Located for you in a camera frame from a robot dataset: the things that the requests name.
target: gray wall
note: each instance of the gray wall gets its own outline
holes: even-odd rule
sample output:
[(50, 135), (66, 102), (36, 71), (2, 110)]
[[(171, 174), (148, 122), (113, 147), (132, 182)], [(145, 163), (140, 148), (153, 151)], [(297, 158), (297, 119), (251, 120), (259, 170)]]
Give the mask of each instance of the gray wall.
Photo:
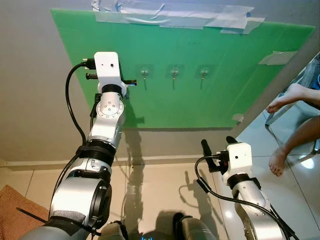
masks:
[[(256, 9), (252, 13), (266, 14), (267, 21), (313, 25), (316, 31), (246, 113), (244, 122), (232, 131), (130, 130), (126, 131), (126, 141), (121, 141), (119, 157), (127, 155), (127, 144), (137, 149), (131, 154), (143, 156), (200, 154), (202, 138), (208, 138), (212, 150), (220, 150), (225, 145), (224, 136), (239, 134), (319, 51), (319, 0), (203, 2), (253, 6)], [(0, 159), (68, 160), (81, 138), (65, 104), (65, 78), (72, 65), (50, 9), (91, 10), (91, 1), (2, 0), (0, 4)], [(77, 79), (71, 82), (72, 107), (79, 124), (87, 130), (90, 109)]]

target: black band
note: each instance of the black band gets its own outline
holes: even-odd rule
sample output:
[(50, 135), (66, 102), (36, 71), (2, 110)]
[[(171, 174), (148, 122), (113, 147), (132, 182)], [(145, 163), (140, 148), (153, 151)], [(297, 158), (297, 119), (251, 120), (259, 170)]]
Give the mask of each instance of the black band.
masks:
[(101, 93), (110, 93), (110, 92), (118, 93), (121, 95), (121, 97), (123, 97), (121, 87), (116, 84), (107, 84), (102, 87)]
[(63, 216), (52, 216), (49, 221), (43, 225), (44, 227), (53, 227), (65, 231), (69, 236), (72, 236), (81, 229), (81, 224), (72, 219)]
[(85, 146), (80, 146), (77, 152), (81, 152), (79, 158), (93, 158), (105, 162), (110, 167), (114, 162), (116, 149), (102, 140), (92, 140)]
[(228, 186), (233, 189), (236, 184), (243, 182), (243, 181), (250, 181), (250, 177), (246, 173), (235, 174), (228, 178), (227, 183)]

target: toes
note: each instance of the toes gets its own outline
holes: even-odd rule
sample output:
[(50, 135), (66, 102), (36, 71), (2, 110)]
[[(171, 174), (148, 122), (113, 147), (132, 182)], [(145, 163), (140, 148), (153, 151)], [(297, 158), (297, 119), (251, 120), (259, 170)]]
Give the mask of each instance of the toes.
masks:
[(283, 173), (284, 171), (282, 170), (282, 169), (279, 169), (279, 171), (277, 172), (277, 176), (279, 177), (279, 176), (281, 176), (282, 175), (282, 173)]
[(269, 114), (272, 113), (272, 108), (270, 106), (268, 106), (266, 109), (265, 109)]
[(268, 114), (273, 114), (276, 112), (276, 110), (273, 107), (270, 107), (266, 110), (268, 112)]

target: baseboard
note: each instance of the baseboard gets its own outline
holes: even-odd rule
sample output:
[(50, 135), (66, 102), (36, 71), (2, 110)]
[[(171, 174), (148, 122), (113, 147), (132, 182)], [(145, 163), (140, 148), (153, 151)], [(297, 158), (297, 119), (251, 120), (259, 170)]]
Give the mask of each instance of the baseboard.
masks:
[[(112, 166), (157, 165), (195, 163), (202, 155), (170, 155), (145, 157), (115, 157)], [(3, 167), (15, 170), (52, 170), (62, 169), (69, 161), (4, 161)]]

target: tiled floor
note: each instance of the tiled floor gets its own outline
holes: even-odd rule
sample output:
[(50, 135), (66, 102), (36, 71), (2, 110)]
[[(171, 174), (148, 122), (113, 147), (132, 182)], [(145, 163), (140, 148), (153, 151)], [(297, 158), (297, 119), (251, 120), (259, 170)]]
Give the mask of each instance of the tiled floor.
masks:
[[(294, 149), (281, 177), (268, 168), (273, 151), (297, 126), (298, 120), (318, 114), (303, 103), (293, 106), (265, 129), (261, 113), (237, 138), (252, 148), (252, 176), (257, 177), (272, 205), (300, 240), (320, 239), (320, 155), (306, 156), (312, 143)], [(201, 172), (214, 191), (231, 197), (221, 174)], [(8, 184), (28, 199), (49, 208), (60, 170), (11, 171), (0, 167), (0, 188)], [(142, 236), (172, 239), (172, 216), (183, 212), (201, 219), (218, 240), (244, 240), (243, 224), (234, 204), (207, 196), (195, 182), (192, 163), (112, 167), (112, 201), (108, 221), (125, 222), (130, 239)]]

